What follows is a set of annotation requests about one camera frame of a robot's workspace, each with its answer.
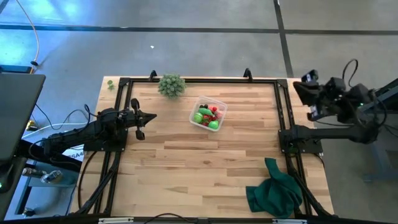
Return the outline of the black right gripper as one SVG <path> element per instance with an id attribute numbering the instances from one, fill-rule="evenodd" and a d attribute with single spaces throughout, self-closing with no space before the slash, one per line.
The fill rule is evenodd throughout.
<path id="1" fill-rule="evenodd" d="M 295 91 L 303 105 L 310 107 L 311 112 L 307 114 L 310 121 L 316 121 L 320 118 L 318 111 L 318 99 L 320 99 L 320 108 L 322 111 L 336 111 L 335 88 L 336 85 L 327 83 L 321 88 L 318 83 L 318 71 L 311 70 L 301 77 L 300 81 L 293 82 Z"/>

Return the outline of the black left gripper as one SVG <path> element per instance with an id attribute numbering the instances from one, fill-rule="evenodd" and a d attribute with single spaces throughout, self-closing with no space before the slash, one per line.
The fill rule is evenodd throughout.
<path id="1" fill-rule="evenodd" d="M 140 141 L 143 141 L 146 138 L 143 128 L 147 123 L 155 119 L 157 115 L 153 113 L 142 112 L 137 98 L 133 98 L 131 100 L 131 107 L 133 110 L 124 110 L 124 124 L 136 125 L 136 138 Z"/>

